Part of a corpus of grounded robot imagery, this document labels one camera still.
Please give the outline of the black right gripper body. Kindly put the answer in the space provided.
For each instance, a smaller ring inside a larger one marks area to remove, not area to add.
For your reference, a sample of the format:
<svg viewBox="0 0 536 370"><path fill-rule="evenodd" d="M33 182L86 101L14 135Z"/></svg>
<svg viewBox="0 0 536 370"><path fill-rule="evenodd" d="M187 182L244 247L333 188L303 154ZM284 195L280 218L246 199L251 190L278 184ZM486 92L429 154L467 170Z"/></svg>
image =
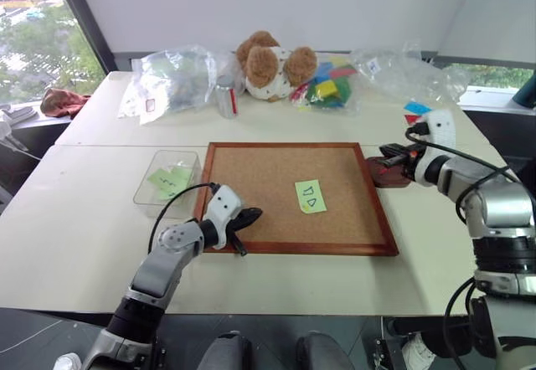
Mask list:
<svg viewBox="0 0 536 370"><path fill-rule="evenodd" d="M411 181L415 180L415 169L425 154L425 146L411 144L403 147L404 160L402 161L402 174Z"/></svg>

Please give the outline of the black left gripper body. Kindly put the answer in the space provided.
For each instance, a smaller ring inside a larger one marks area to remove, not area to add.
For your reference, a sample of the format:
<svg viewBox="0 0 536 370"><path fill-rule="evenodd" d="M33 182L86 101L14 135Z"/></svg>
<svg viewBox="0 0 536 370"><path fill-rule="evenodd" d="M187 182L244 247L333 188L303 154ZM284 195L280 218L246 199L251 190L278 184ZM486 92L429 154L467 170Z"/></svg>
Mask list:
<svg viewBox="0 0 536 370"><path fill-rule="evenodd" d="M226 227L226 236L231 240L235 233L250 226L250 215L247 212L240 212L238 216L229 221Z"/></svg>

